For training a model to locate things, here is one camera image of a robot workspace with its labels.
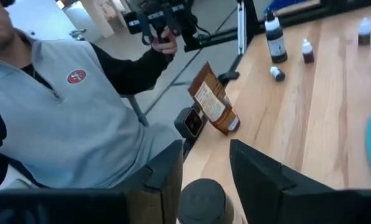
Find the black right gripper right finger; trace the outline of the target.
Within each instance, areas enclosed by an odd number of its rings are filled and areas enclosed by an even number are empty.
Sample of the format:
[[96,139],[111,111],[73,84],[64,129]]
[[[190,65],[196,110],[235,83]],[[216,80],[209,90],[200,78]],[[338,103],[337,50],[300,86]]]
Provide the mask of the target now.
[[371,224],[371,190],[334,190],[238,139],[230,162],[250,224]]

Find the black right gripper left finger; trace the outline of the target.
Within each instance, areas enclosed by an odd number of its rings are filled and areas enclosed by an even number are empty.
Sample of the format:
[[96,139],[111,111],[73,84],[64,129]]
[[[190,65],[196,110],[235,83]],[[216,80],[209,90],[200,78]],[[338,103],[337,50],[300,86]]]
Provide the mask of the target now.
[[183,143],[160,154],[111,189],[0,191],[0,224],[176,224]]

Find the black round cap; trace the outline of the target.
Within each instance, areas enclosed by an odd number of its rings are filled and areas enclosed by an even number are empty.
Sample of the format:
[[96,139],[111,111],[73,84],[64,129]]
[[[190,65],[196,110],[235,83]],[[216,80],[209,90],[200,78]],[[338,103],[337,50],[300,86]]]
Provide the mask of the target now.
[[180,224],[232,224],[235,212],[223,187],[213,179],[189,183],[180,195]]

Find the small white-capped dark bottle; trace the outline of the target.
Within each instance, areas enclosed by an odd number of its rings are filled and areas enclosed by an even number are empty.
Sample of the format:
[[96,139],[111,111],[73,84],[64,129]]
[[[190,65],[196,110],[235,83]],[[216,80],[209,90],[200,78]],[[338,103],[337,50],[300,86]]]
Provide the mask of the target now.
[[311,43],[308,39],[303,40],[302,54],[303,54],[304,63],[313,63],[314,62],[313,46],[311,45]]
[[275,66],[270,67],[270,74],[276,82],[282,82],[286,77],[286,75],[278,67]]
[[358,44],[370,45],[371,40],[371,21],[364,17],[359,24]]

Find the orange taco seasoning packet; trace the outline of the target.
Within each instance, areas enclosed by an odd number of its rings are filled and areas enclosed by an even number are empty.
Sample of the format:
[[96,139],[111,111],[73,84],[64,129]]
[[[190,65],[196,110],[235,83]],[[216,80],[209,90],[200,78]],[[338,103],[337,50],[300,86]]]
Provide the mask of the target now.
[[208,121],[224,135],[239,129],[240,118],[208,62],[195,76],[188,92]]

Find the large black-nozzle colouring bottle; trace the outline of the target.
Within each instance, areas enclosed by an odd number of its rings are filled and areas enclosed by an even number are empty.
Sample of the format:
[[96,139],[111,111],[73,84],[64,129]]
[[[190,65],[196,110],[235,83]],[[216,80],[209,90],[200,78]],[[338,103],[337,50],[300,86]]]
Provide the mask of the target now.
[[270,10],[270,8],[267,9],[264,26],[268,50],[272,62],[285,62],[288,59],[288,54],[285,47],[283,29],[278,17]]

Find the person's left forearm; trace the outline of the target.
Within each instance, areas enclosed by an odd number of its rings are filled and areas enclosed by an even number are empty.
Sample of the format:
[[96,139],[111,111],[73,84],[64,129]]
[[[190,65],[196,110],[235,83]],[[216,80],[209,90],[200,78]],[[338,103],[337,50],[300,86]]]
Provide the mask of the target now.
[[121,60],[92,44],[105,76],[120,95],[135,95],[151,89],[170,63],[152,47],[138,60]]

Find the person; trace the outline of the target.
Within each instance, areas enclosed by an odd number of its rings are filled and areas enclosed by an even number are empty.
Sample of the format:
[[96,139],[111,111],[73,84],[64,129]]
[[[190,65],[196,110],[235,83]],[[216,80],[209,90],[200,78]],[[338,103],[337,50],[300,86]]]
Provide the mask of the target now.
[[0,154],[53,189],[110,189],[178,139],[145,127],[104,74],[92,43],[36,40],[0,0]]

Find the person's left hand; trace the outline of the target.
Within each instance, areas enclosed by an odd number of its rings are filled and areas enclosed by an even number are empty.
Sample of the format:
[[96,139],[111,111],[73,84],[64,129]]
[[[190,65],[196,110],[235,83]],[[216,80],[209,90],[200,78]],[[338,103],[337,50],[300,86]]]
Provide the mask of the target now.
[[165,55],[175,55],[178,50],[176,36],[171,32],[169,28],[165,28],[161,33],[161,38],[166,39],[167,42],[159,42],[156,37],[152,42],[152,48],[157,52],[163,53]]

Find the grey chair post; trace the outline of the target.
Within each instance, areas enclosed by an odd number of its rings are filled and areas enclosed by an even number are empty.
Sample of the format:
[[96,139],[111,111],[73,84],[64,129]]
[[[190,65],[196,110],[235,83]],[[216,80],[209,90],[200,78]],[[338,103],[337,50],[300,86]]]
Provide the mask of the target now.
[[142,112],[136,100],[136,97],[134,95],[121,95],[121,98],[126,98],[129,101],[140,123],[143,124],[145,127],[149,126],[149,122],[147,121],[146,115]]

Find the silver aluminium post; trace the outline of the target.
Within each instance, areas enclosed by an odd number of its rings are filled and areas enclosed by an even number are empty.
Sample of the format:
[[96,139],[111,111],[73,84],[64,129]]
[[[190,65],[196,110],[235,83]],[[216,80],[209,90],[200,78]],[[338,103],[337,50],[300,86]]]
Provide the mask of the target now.
[[247,48],[246,10],[244,0],[237,0],[237,43],[238,54],[244,55]]

